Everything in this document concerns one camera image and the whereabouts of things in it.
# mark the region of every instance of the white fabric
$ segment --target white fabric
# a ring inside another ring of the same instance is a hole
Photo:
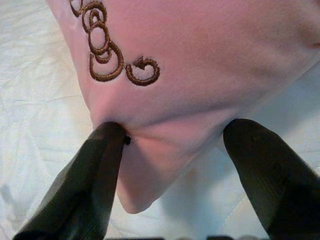
[[[320,174],[320,64],[252,116]],[[92,131],[72,60],[45,1],[0,2],[0,240],[32,216]],[[109,237],[266,237],[222,142],[146,211],[116,198]]]

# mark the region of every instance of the embroidered monogram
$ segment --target embroidered monogram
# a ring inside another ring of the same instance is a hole
[[[69,0],[71,10],[73,14],[78,18],[82,14],[82,26],[84,31],[88,34],[88,45],[90,47],[90,58],[89,58],[89,70],[91,77],[99,82],[107,82],[115,79],[124,69],[124,57],[122,55],[119,47],[110,39],[109,30],[107,27],[107,10],[102,2],[93,1],[84,6],[84,0],[80,0],[79,10],[76,10],[72,5],[73,0]],[[86,15],[89,13],[89,21],[86,23]],[[104,44],[101,48],[96,48],[91,39],[91,35],[94,29],[99,28],[104,33]],[[94,61],[97,61],[99,64],[107,64],[111,57],[112,51],[115,53],[118,59],[117,68],[107,74],[99,74],[94,70]],[[153,75],[147,79],[139,79],[134,76],[132,65],[145,70],[147,65],[152,66]],[[160,68],[155,60],[146,58],[143,59],[143,56],[140,57],[133,64],[127,64],[125,66],[125,72],[129,80],[138,86],[148,86],[156,82],[160,76]]]

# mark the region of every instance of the embroidered letter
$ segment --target embroidered letter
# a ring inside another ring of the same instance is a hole
[[[90,47],[90,59],[89,59],[89,70],[91,77],[99,82],[107,82],[115,79],[119,76],[124,69],[124,57],[121,53],[119,47],[110,39],[109,30],[107,27],[107,10],[102,2],[93,1],[88,3],[86,6],[83,6],[83,0],[80,0],[80,8],[76,10],[72,5],[73,0],[69,0],[71,10],[73,14],[78,18],[82,14],[82,26],[84,31],[88,34],[88,45]],[[86,24],[85,16],[89,12],[89,26]],[[100,28],[104,33],[104,44],[101,48],[96,48],[92,44],[91,34],[94,29]],[[99,64],[107,64],[111,57],[112,51],[116,54],[118,59],[117,68],[108,74],[98,74],[94,70],[94,59]],[[138,79],[133,75],[133,70],[131,64],[127,64],[125,66],[125,72],[129,80],[137,85],[137,86],[148,86],[156,82],[160,76],[160,68],[156,61],[152,59],[143,59],[140,57],[137,61],[133,63],[133,65],[142,70],[145,69],[145,66],[150,65],[153,68],[153,76],[147,79]]]

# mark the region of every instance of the pink fabric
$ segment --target pink fabric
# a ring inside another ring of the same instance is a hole
[[[47,2],[70,49],[93,127],[118,122],[132,138],[117,186],[129,213],[150,206],[226,124],[295,81],[319,53],[318,0],[102,0],[124,65],[143,56],[157,62],[160,75],[147,86],[133,84],[125,70],[99,82],[89,71],[82,16],[73,14],[69,0]],[[79,9],[80,0],[72,5]],[[96,30],[91,39],[101,47],[104,34]],[[108,64],[95,62],[95,71],[112,72],[115,56]],[[142,79],[153,74],[151,66],[133,68]]]

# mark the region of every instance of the brown embroidery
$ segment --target brown embroidery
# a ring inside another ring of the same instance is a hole
[[[80,0],[80,8],[79,10],[76,10],[72,5],[73,0],[69,0],[71,10],[73,14],[78,18],[82,14],[82,26],[84,31],[88,34],[88,44],[90,47],[90,59],[89,59],[89,70],[91,77],[99,82],[107,82],[115,79],[117,76],[119,76],[124,69],[124,57],[121,53],[121,50],[119,47],[110,39],[109,30],[106,25],[107,23],[107,10],[105,6],[102,4],[102,2],[99,1],[93,1],[88,3],[86,6],[83,6],[83,0]],[[89,21],[87,25],[86,23],[86,14],[89,12]],[[91,40],[91,34],[94,29],[100,28],[104,32],[104,44],[101,48],[96,48],[92,44]],[[107,64],[111,57],[112,57],[112,51],[116,54],[118,59],[118,65],[117,68],[107,74],[99,74],[96,73],[94,70],[94,59],[99,64]],[[155,81],[158,80],[160,76],[160,68],[156,61],[152,59],[143,59],[143,57],[140,57],[137,61],[133,63],[133,65],[137,68],[140,68],[142,70],[145,69],[147,65],[152,66],[153,68],[153,76],[148,79],[139,79],[136,78],[133,74],[132,66],[131,64],[127,64],[125,66],[125,72],[129,80],[138,86],[148,86],[150,84],[153,84]]]
[[[134,83],[135,85],[138,86],[148,86],[150,84],[153,84],[155,81],[157,81],[157,79],[159,78],[160,75],[160,68],[158,67],[158,64],[156,61],[152,60],[152,59],[143,59],[143,57],[140,57],[137,61],[135,61],[133,63],[133,65],[137,68],[140,68],[142,70],[145,70],[145,66],[147,65],[151,65],[153,67],[153,76],[145,79],[145,80],[141,80],[136,78],[133,73],[132,73],[132,67],[130,64],[127,64],[125,66],[125,71],[126,71],[126,75],[128,76],[129,80]]]

